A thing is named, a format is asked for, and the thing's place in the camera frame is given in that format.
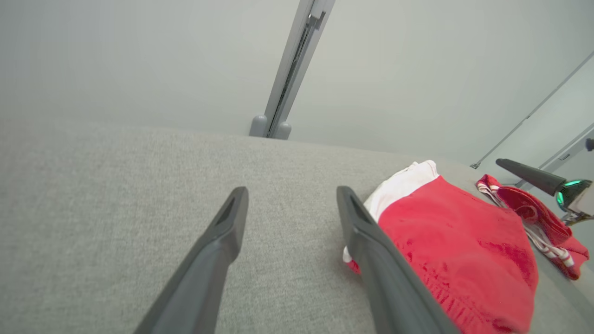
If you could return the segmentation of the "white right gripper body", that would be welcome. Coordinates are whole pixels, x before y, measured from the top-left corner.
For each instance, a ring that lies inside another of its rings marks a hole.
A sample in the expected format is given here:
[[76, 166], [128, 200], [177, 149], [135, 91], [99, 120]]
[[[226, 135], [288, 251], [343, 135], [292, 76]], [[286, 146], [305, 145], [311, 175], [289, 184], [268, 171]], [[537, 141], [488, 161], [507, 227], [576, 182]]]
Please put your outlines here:
[[565, 180], [555, 189], [556, 205], [565, 213], [562, 219], [592, 219], [593, 214], [578, 209], [578, 203], [591, 188], [592, 180]]

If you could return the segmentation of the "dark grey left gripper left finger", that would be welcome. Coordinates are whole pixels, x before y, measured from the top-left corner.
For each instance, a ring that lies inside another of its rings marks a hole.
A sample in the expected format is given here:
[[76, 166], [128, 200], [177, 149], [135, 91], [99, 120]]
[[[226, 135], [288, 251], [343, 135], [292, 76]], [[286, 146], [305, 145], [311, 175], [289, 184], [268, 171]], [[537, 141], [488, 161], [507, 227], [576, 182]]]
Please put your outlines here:
[[248, 189], [234, 188], [195, 241], [136, 334], [214, 334], [229, 267], [242, 248]]

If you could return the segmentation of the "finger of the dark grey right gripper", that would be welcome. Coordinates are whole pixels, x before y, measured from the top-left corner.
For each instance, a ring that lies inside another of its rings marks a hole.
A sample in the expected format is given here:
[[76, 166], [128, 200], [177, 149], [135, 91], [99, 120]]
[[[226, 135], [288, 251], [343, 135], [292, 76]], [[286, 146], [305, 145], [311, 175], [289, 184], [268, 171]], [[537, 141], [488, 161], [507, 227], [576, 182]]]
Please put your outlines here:
[[566, 178], [558, 177], [547, 171], [530, 167], [517, 161], [499, 158], [496, 160], [496, 164], [549, 195], [555, 195], [566, 183]]

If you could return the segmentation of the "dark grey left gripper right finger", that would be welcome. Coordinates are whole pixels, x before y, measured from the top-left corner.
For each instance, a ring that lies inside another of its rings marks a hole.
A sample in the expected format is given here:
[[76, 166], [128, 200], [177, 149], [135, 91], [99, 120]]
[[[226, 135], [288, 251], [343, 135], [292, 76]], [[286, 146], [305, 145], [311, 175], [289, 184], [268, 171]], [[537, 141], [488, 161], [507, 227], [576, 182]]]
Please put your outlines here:
[[458, 334], [458, 327], [373, 220], [354, 190], [338, 186], [343, 237], [359, 266], [378, 334]]

